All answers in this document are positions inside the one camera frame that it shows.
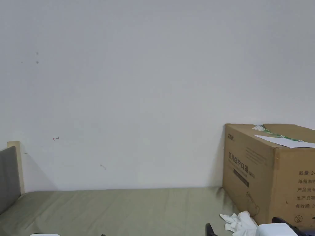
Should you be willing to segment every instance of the fabric headboard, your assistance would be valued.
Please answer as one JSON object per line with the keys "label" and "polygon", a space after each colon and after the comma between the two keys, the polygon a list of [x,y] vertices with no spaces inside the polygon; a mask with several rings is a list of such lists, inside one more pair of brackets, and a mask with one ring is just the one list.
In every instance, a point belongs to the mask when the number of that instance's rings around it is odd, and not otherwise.
{"label": "fabric headboard", "polygon": [[21,196],[16,147],[0,151],[0,214]]}

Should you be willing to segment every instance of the black object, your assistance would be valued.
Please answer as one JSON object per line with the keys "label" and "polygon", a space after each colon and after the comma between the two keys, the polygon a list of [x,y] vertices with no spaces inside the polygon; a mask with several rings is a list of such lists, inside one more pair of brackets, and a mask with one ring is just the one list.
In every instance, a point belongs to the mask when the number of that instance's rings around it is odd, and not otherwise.
{"label": "black object", "polygon": [[210,223],[206,224],[206,236],[217,236],[210,225]]}
{"label": "black object", "polygon": [[289,224],[284,219],[281,219],[279,217],[274,217],[271,223],[286,223],[298,236],[306,236],[306,234],[300,231],[296,226]]}

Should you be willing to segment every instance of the green bed sheet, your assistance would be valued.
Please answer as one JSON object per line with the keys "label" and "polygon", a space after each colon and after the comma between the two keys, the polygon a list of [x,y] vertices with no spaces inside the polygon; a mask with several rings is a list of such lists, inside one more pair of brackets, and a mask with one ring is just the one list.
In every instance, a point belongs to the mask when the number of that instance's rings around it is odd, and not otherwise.
{"label": "green bed sheet", "polygon": [[0,215],[0,235],[201,236],[209,222],[230,236],[219,214],[233,212],[219,187],[33,192]]}

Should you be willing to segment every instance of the bed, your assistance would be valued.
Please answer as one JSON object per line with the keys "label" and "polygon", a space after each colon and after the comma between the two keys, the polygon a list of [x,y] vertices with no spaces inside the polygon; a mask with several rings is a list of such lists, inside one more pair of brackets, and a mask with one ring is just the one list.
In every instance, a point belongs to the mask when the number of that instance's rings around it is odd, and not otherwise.
{"label": "bed", "polygon": [[219,236],[219,214],[238,212],[221,187],[23,193],[18,142],[0,152],[0,235]]}

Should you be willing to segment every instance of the crumpled tissue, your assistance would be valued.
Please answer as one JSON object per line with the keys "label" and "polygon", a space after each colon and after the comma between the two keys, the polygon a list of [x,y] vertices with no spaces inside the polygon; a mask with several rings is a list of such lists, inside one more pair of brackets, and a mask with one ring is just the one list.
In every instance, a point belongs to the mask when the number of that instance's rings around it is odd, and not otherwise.
{"label": "crumpled tissue", "polygon": [[241,213],[228,216],[220,214],[220,217],[227,222],[225,224],[225,230],[230,230],[233,232],[232,236],[255,236],[257,224],[250,217],[248,211],[243,211]]}

